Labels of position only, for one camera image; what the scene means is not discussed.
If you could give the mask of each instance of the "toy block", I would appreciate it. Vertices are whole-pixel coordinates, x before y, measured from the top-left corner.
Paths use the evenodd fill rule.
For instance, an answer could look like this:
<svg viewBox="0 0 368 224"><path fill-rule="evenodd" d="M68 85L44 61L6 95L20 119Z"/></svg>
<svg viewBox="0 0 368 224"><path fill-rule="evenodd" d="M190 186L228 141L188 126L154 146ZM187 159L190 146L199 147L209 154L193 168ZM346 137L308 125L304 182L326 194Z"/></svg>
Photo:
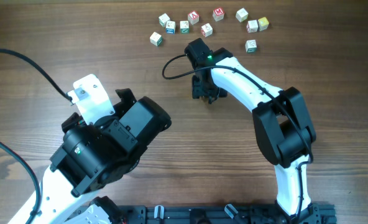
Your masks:
<svg viewBox="0 0 368 224"><path fill-rule="evenodd" d="M247 32L257 32L259 26L257 25L257 20L247 21L246 30Z"/></svg>
<svg viewBox="0 0 368 224"><path fill-rule="evenodd" d="M213 28L210 24L205 24L201 26L201 33L204 37L208 37L213 33Z"/></svg>
<svg viewBox="0 0 368 224"><path fill-rule="evenodd" d="M224 11L221 7L213 10L213 18L216 22L224 18Z"/></svg>
<svg viewBox="0 0 368 224"><path fill-rule="evenodd" d="M190 33L190 23L188 21L180 21L180 32L182 34Z"/></svg>
<svg viewBox="0 0 368 224"><path fill-rule="evenodd" d="M168 21L166 23L166 33L174 34L176 31L176 22L175 21Z"/></svg>
<svg viewBox="0 0 368 224"><path fill-rule="evenodd" d="M199 22L199 14L196 11L192 11L188 13L188 21L190 21L190 24L196 24Z"/></svg>
<svg viewBox="0 0 368 224"><path fill-rule="evenodd" d="M246 52L253 53L257 50L256 40L248 40L245 44Z"/></svg>
<svg viewBox="0 0 368 224"><path fill-rule="evenodd" d="M259 19L259 27L260 31L265 30L269 26L270 22L267 20L266 17Z"/></svg>
<svg viewBox="0 0 368 224"><path fill-rule="evenodd" d="M157 32L154 32L149 39L151 40L151 43L155 46L159 46L160 43L162 43L162 36L158 34Z"/></svg>
<svg viewBox="0 0 368 224"><path fill-rule="evenodd" d="M249 13L247 13L247 11L245 10L245 8L242 8L240 10L238 10L236 12L236 19L239 21L239 22L243 22L247 19L247 16L249 15Z"/></svg>
<svg viewBox="0 0 368 224"><path fill-rule="evenodd" d="M165 13L161 16L159 16L159 23L162 27L166 27L166 23L170 21L169 16Z"/></svg>

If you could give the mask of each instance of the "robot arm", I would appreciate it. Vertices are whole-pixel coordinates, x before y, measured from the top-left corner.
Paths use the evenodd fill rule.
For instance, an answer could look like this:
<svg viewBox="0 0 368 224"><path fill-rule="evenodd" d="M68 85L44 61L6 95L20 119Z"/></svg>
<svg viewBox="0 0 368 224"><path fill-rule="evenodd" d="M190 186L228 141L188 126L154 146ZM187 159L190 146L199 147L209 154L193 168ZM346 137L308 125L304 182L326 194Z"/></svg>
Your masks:
<svg viewBox="0 0 368 224"><path fill-rule="evenodd" d="M133 170L151 141L172 123L158 104L146 96L137 101L130 89L116 90L121 102L113 106L95 75L73 86L68 94L81 116L73 113L62 124L63 144L40 183L42 201L35 224L63 223L105 185ZM9 223L24 223L34 203L35 193ZM117 212L114 218L121 219Z"/></svg>
<svg viewBox="0 0 368 224"><path fill-rule="evenodd" d="M282 91L280 88L269 85L246 70L226 49L212 52L201 39L191 42L185 49L185 53L195 70L223 65L236 68L255 80L286 107L306 142L311 144L315 141L315 130L304 99L298 90L292 87ZM192 84L193 98L208 97L209 103L212 103L213 98L217 100L219 96L226 96L226 94L222 95L221 91L227 91L253 114L257 144L265 158L275 167L278 183L277 204L289 220L294 220L300 201L300 177L297 167L309 158L298 133L288 121L278 122L277 116L280 116L280 113L270 97L243 75L233 70L224 68L201 70L193 76ZM304 211L311 202L307 193L305 169L303 165L301 211Z"/></svg>

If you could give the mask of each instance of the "wire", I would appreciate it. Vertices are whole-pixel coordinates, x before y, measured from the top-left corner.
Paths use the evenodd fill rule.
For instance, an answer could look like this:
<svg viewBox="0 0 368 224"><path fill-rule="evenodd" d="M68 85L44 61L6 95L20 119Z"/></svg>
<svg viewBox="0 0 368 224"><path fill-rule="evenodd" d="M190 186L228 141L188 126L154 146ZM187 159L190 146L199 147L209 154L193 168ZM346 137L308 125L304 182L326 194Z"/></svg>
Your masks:
<svg viewBox="0 0 368 224"><path fill-rule="evenodd" d="M54 87L54 89L56 89L59 94L61 94L65 99L72 101L72 97L68 96L66 93L64 93L61 88L53 81L53 79L50 77L50 75L48 75L45 70L43 70L38 64L36 64L33 60L31 60L29 57L22 55L18 52L15 52L13 50L8 50L8 49L0 49L0 53L3 54L9 54L9 55L13 55L17 58L21 58L24 61L28 62L31 66L33 66L36 70L38 70L46 79L48 82L50 82L50 84L52 84L52 86Z"/></svg>
<svg viewBox="0 0 368 224"><path fill-rule="evenodd" d="M43 77L46 78L46 80L52 84L52 86L54 87L54 89L56 89L59 94L61 94L65 99L72 101L72 97L68 96L66 93L64 93L61 88L53 81L53 79L50 77L50 75L48 75L45 70L43 70L38 64L36 64L33 60L31 60L29 57L22 55L18 52L15 52L13 50L8 50L8 49L0 49L0 53L3 54L9 54L12 56L15 56L17 58L21 58L24 61L28 62L30 65L32 65L36 70L38 70ZM32 223L32 221L34 220L39 208L40 208L40 204L42 201L42 193L40 191L40 187L39 187L39 181L36 178L36 175L34 173L34 171L29 167L29 165L25 162L25 160L23 158L21 158L18 154L16 154L12 149L8 148L6 145L4 145L2 142L0 142L0 148L5 150L8 154L10 154L13 158L15 158L24 168L25 170L28 172L30 178L32 179L34 186L35 186L35 193L36 193L36 201L35 201L35 205L33 210L31 211L31 213L29 214L29 218L26 222L26 224L30 224Z"/></svg>
<svg viewBox="0 0 368 224"><path fill-rule="evenodd" d="M180 78L180 77L184 77L186 75L190 75L192 73L196 73L196 72L199 72L199 71L202 71L202 70L209 70L209 69L212 69L212 68L223 68L223 69L228 69L228 70L231 70L233 71L233 73L238 73L240 75L242 75L244 78L248 79L249 81L251 81L258 89L260 89L264 94L266 94L269 98L271 98L272 102L274 103L275 106L278 107L278 109L280 110L280 112L286 116L289 120L289 122L292 124L292 126L295 128L297 134L299 135L304 147L306 148L307 150L307 153L310 155L310 159L308 161L305 161L305 162L301 162L299 163L299 165L297 166L297 170L298 170L298 175L299 175L299 182L300 182L300 200L299 200L299 206L298 206L298 211L297 211L297 214L296 214L296 220L297 220L297 223L300 222L300 214L301 214L301 206L303 205L303 179L302 179L302 176L301 176L301 167L302 165L305 165L305 164L311 164L313 163L314 161L314 156L313 156L313 153L311 151L311 144L309 145L307 143L307 141L305 140L304 136L302 135L300 129L298 128L298 126L296 125L295 121L293 120L293 118L289 115L288 111L282 106L281 103L279 103L277 101L277 99L272 96L268 91L267 89L265 89L264 87L262 87L260 84L258 84L255 80L253 80L251 77L247 76L244 72L236 69L236 68L232 68L232 67L229 67L229 66L224 66L224 65L213 65L213 66L207 66L207 67L203 67L203 68L198 68L196 70L192 70L190 72L186 72L186 73L183 73L181 75L176 75L174 77L166 77L165 76L165 69L167 67L168 64L170 64L170 62L180 58L180 57L184 57L186 55L179 55L179 56L176 56L172 59L170 59L166 65L163 67L162 69L162 76L167 79L167 80L172 80L172 79L176 79L176 78Z"/></svg>
<svg viewBox="0 0 368 224"><path fill-rule="evenodd" d="M174 58L172 58L172 59L170 59L167 63L166 63L166 65L165 66L163 66L163 69L162 69L162 76L165 78L165 79L167 79L167 80L172 80L172 79L175 79L175 78L180 78L180 77L184 77L184 76L186 76L186 75L189 75L189 74L181 74L181 75L177 75L177 76L175 76L175 77L166 77L165 76L165 69L166 69L166 67L167 67L167 65L169 65L170 64L170 62L172 62L172 61L174 61L174 60L176 60L176 59L178 59L178 58L180 58L180 57L185 57L186 55L185 54L183 54L183 55L179 55L179 56L176 56L176 57L174 57Z"/></svg>
<svg viewBox="0 0 368 224"><path fill-rule="evenodd" d="M34 209L31 211L31 213L29 215L29 218L28 218L28 220L26 222L26 224L30 224L34 220L34 218L35 218L35 216L37 214L37 211L40 208L40 203L42 201L42 194L40 192L39 181L37 180L34 171L29 167L28 163L26 163L26 161L23 158L21 158L21 156L19 156L12 149L10 149L5 144L3 144L1 141L0 141L0 148L3 149L3 150L5 150L8 154L10 154L10 156L12 156L13 158L15 158L25 168L25 170L27 170L30 178L32 179L32 181L34 183L35 192L36 192L35 206L34 206Z"/></svg>

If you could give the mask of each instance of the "white mounting plate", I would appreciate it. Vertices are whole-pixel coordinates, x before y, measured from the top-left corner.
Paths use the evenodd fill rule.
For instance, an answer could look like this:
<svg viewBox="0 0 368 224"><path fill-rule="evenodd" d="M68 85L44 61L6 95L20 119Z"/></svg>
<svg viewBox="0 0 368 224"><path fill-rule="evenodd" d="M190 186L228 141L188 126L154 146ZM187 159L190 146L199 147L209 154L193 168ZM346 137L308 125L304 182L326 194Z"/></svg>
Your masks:
<svg viewBox="0 0 368 224"><path fill-rule="evenodd" d="M103 208L97 205L90 205L89 208L82 214L64 222L64 224L111 224L109 221L108 214L103 210Z"/></svg>
<svg viewBox="0 0 368 224"><path fill-rule="evenodd" d="M73 83L74 90L68 92L86 124L95 124L104 116L115 113L103 85L96 75L90 74Z"/></svg>

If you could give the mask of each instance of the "wood grain surface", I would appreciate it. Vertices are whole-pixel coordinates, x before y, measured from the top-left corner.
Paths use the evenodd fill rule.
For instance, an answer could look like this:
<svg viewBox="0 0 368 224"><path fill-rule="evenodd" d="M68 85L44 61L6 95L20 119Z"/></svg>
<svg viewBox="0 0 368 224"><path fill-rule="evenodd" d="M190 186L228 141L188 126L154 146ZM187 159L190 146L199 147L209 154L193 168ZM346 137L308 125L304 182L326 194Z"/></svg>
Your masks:
<svg viewBox="0 0 368 224"><path fill-rule="evenodd" d="M215 22L212 10L226 15ZM235 18L266 16L270 27L248 34ZM197 10L190 34L168 35L158 23L167 13L177 24ZM96 74L117 103L118 88L148 96L172 117L133 172L101 191L118 205L222 205L273 203L274 168L260 153L252 116L235 98L213 105L191 99L191 77L164 80L163 65L201 37L209 22L210 49L224 47L266 82L295 86L306 100L317 133L315 163L307 167L315 202L335 204L339 223L368 223L368 2L201 1L114 2L0 6L0 47L35 60L64 91ZM149 37L163 36L156 47ZM255 39L256 54L245 53ZM191 70L187 59L167 75ZM42 178L62 143L70 106L30 65L0 55L0 140ZM0 149L0 223L34 191L25 170Z"/></svg>

